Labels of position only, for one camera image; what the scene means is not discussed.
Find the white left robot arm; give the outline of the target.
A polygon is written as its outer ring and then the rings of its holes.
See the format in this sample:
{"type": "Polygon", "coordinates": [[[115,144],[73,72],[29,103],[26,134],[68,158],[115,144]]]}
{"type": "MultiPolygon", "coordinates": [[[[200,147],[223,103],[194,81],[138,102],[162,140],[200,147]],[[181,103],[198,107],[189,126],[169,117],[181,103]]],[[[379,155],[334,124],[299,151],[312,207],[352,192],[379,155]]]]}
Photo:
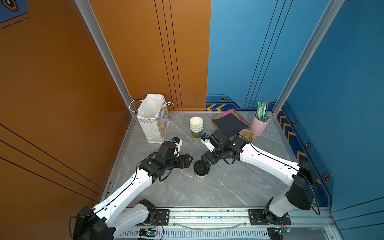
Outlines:
{"type": "Polygon", "coordinates": [[[144,199],[131,210],[126,207],[155,181],[168,178],[173,169],[187,169],[193,161],[189,154],[181,154],[183,142],[179,138],[165,141],[160,148],[137,163],[135,173],[109,197],[92,208],[83,207],[76,223],[69,228],[72,240],[115,240],[125,230],[137,224],[150,225],[156,218],[156,206],[144,199]]]}

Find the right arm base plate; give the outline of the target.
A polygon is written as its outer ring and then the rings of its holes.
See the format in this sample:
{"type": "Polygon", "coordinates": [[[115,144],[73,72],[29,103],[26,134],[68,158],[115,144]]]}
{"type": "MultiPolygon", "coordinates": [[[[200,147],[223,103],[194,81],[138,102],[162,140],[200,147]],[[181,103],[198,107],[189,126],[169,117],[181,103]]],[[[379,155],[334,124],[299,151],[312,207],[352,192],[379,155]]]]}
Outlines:
{"type": "Polygon", "coordinates": [[[262,209],[249,209],[248,215],[252,226],[290,226],[292,224],[288,213],[284,214],[282,217],[277,217],[268,211],[265,212],[262,209]]]}

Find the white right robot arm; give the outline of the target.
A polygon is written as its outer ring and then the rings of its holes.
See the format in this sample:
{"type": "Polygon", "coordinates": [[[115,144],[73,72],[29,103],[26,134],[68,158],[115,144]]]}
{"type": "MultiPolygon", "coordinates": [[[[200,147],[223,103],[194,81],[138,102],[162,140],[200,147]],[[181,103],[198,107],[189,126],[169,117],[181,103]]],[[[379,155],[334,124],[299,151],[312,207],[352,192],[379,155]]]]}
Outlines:
{"type": "Polygon", "coordinates": [[[299,164],[279,158],[257,148],[241,134],[229,138],[220,130],[216,130],[210,135],[203,134],[201,142],[208,148],[199,160],[204,175],[220,160],[240,161],[268,172],[288,186],[285,192],[272,197],[264,210],[255,216],[265,224],[282,224],[288,212],[296,209],[309,211],[317,204],[318,182],[309,163],[299,164]]]}

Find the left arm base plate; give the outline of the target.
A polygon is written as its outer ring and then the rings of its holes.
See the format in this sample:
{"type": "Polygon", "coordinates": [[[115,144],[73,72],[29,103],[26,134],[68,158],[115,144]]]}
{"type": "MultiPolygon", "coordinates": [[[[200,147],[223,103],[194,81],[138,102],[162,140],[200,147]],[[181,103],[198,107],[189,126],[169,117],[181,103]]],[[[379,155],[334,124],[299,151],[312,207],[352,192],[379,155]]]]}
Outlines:
{"type": "Polygon", "coordinates": [[[139,224],[139,226],[155,226],[160,223],[162,226],[167,226],[170,220],[169,209],[159,209],[155,212],[150,212],[147,219],[139,224]]]}

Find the white paper coffee cup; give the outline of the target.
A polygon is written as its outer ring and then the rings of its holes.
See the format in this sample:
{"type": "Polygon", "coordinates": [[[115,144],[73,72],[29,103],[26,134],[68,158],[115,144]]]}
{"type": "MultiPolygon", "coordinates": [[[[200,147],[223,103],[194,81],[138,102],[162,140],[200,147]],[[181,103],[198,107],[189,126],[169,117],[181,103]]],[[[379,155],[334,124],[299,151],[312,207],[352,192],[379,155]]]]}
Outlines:
{"type": "Polygon", "coordinates": [[[195,172],[195,174],[198,180],[203,180],[207,177],[208,172],[204,172],[204,173],[195,172]]]}

